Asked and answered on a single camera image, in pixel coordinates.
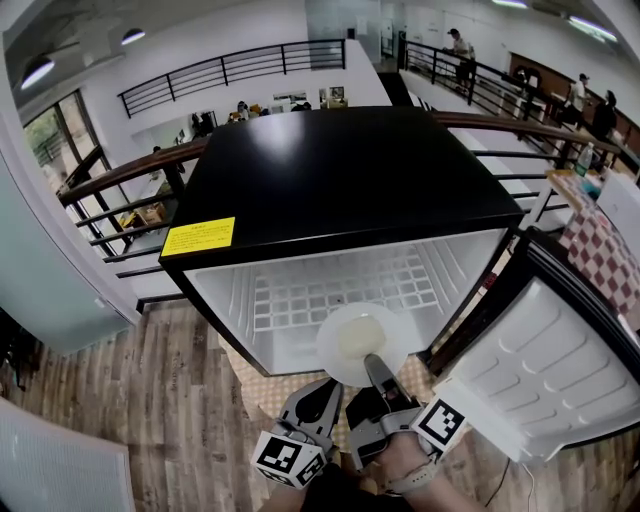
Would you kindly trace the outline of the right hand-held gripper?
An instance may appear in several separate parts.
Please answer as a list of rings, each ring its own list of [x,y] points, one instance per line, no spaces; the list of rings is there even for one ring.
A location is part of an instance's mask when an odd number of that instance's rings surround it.
[[[453,406],[438,397],[427,404],[409,397],[377,354],[367,355],[364,366],[376,389],[361,390],[346,407],[349,447],[358,471],[374,462],[396,434],[415,433],[423,451],[435,458],[458,440],[467,419]]]

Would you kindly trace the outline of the person's right hand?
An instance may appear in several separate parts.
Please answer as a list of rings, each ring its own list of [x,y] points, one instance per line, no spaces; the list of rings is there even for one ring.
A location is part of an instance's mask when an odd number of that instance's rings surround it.
[[[376,457],[376,462],[389,481],[403,479],[430,462],[419,440],[416,433],[396,433],[390,438],[386,449]]]

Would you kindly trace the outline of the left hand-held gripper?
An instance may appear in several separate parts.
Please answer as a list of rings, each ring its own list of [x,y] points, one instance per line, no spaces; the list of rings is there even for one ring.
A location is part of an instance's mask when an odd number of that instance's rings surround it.
[[[344,386],[333,378],[292,393],[272,429],[261,433],[251,465],[280,485],[307,487],[337,451],[331,433],[343,396]]]

